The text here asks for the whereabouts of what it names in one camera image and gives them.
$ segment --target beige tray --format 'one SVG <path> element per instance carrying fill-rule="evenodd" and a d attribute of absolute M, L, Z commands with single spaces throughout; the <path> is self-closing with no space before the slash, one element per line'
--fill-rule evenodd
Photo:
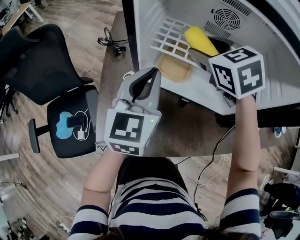
<path fill-rule="evenodd" d="M 166 53 L 162 54 L 157 67 L 163 76 L 176 83 L 187 80 L 193 68 L 192 65 Z"/>

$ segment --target white wire rack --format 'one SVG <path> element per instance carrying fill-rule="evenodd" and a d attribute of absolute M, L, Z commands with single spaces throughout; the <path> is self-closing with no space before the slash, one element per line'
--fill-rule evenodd
<path fill-rule="evenodd" d="M 168 17 L 159 26 L 150 47 L 198 67 L 188 54 L 190 45 L 184 38 L 184 32 L 190 27 L 184 22 Z"/>

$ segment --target air vent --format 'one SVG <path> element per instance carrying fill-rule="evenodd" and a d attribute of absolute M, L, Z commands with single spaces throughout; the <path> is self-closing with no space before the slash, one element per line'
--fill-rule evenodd
<path fill-rule="evenodd" d="M 211 23 L 210 21 L 207 21 L 207 23 L 204 26 L 204 30 L 219 38 L 227 39 L 231 35 L 229 32 Z"/>
<path fill-rule="evenodd" d="M 245 4 L 241 3 L 239 0 L 223 0 L 223 2 L 234 7 L 236 10 L 238 10 L 246 16 L 248 16 L 252 12 L 250 8 L 248 8 Z"/>
<path fill-rule="evenodd" d="M 216 24 L 225 30 L 240 28 L 239 16 L 230 9 L 219 9 L 214 13 Z"/>

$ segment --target striped sleeve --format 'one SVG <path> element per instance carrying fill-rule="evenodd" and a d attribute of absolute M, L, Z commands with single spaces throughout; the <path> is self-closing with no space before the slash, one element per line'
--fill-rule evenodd
<path fill-rule="evenodd" d="M 228 232 L 252 233 L 260 238 L 259 197 L 254 188 L 244 189 L 230 196 L 221 214 L 220 226 Z"/>
<path fill-rule="evenodd" d="M 69 240 L 92 240 L 107 232 L 107 213 L 100 207 L 85 205 L 78 209 Z"/>

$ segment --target yellow plush toy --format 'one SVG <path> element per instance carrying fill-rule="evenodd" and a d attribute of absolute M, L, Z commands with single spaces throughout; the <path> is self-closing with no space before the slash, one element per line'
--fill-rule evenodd
<path fill-rule="evenodd" d="M 198 27 L 190 27 L 185 33 L 184 37 L 192 48 L 195 48 L 209 56 L 216 56 L 219 52 L 211 43 L 206 34 Z"/>

